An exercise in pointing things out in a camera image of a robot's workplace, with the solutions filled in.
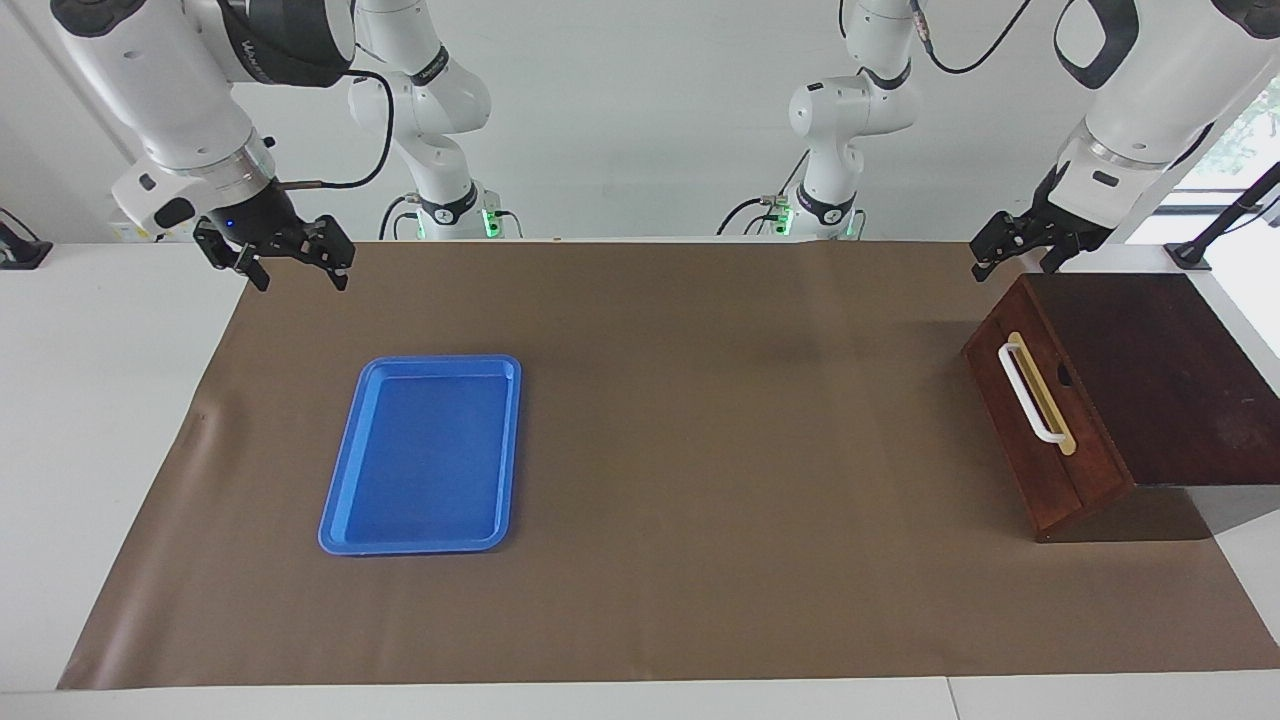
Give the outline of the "blue plastic tray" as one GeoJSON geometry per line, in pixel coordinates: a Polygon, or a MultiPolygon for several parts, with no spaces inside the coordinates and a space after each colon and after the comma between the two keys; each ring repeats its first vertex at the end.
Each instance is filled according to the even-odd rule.
{"type": "Polygon", "coordinates": [[[483,553],[509,532],[522,368],[385,356],[360,373],[317,543],[337,557],[483,553]]]}

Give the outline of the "wooden drawer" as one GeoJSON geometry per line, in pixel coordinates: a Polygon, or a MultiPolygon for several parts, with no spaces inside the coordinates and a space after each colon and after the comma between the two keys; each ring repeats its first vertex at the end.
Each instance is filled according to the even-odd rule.
{"type": "Polygon", "coordinates": [[[1060,370],[1074,366],[1028,279],[1015,281],[965,343],[963,355],[1012,470],[1018,493],[1039,542],[1078,542],[1098,537],[1088,529],[1133,492],[1132,479],[1103,437],[1083,393],[1060,384],[1060,370]],[[1011,332],[1021,333],[1051,395],[1062,411],[1078,451],[1064,457],[1030,432],[997,360],[1011,332]]]}

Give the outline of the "black table clamp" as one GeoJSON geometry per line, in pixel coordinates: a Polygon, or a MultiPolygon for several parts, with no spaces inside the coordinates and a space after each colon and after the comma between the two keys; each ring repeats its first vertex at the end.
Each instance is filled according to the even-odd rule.
{"type": "Polygon", "coordinates": [[[19,217],[0,206],[0,270],[33,270],[51,250],[52,242],[41,240],[19,217]]]}

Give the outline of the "white drawer handle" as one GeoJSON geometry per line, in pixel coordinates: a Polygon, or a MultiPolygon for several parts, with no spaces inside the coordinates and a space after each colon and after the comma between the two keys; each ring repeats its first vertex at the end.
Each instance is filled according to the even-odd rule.
{"type": "Polygon", "coordinates": [[[1039,442],[1053,446],[1064,457],[1073,456],[1078,442],[1021,333],[1007,336],[997,350],[997,360],[1032,434],[1039,442]]]}

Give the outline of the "brown table mat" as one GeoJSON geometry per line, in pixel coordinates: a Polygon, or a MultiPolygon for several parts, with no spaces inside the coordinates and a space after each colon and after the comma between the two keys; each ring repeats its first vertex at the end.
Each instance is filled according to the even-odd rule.
{"type": "Polygon", "coordinates": [[[1210,541],[1039,544],[957,243],[366,243],[246,290],[63,689],[1280,669],[1210,541]],[[507,537],[337,557],[361,370],[524,369],[507,537]]]}

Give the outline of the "dark wooden drawer cabinet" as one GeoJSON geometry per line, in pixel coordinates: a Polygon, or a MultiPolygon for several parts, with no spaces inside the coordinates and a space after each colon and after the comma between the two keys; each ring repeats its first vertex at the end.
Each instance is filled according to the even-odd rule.
{"type": "Polygon", "coordinates": [[[1201,541],[1280,511],[1280,395],[1185,275],[1019,279],[1074,366],[1060,384],[1083,393],[1133,483],[1088,524],[1098,537],[1041,543],[1201,541]]]}

